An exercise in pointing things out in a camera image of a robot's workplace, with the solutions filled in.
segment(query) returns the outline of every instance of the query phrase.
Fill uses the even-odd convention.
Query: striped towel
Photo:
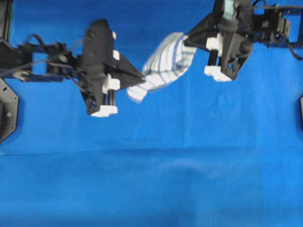
[[[184,33],[172,33],[167,36],[156,52],[148,59],[142,74],[146,82],[127,89],[128,96],[141,102],[148,91],[165,87],[182,76],[190,67],[196,48],[186,47]]]

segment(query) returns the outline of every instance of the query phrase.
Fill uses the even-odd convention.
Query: black cable
[[[299,56],[298,54],[296,54],[294,52],[294,47],[290,43],[288,44],[288,48],[289,48],[290,52],[292,53],[292,55],[294,56],[294,58],[296,58],[299,61],[303,61],[303,57]]]
[[[256,0],[256,1],[252,4],[252,6],[256,6],[256,5],[257,5],[259,2],[261,2],[261,1],[264,3],[264,6],[267,6],[265,0]]]
[[[70,50],[75,49],[75,48],[78,47],[80,44],[82,44],[82,43],[84,43],[84,42],[87,42],[88,40],[90,40],[90,39],[85,39],[85,40],[80,39],[80,40],[76,41],[76,42],[73,44],[73,46],[70,48]],[[42,60],[38,60],[38,61],[32,61],[32,62],[30,62],[30,63],[27,63],[27,64],[24,64],[24,65],[21,65],[21,66],[18,66],[18,67],[15,67],[15,68],[6,70],[6,71],[0,73],[0,78],[5,78],[6,76],[8,76],[8,75],[14,73],[14,72],[17,71],[17,70],[27,69],[27,68],[29,68],[29,67],[35,65],[35,64],[39,64],[39,63],[43,63],[43,62],[50,62],[50,61],[55,60],[56,58],[58,58],[59,55],[61,55],[61,54],[62,54],[62,55],[65,55],[65,54],[68,54],[69,52],[70,52],[70,51],[68,51],[68,50],[64,50],[64,51],[62,51],[62,52],[60,52],[60,53],[58,53],[58,54],[55,54],[55,55],[49,57],[48,59],[42,59]]]

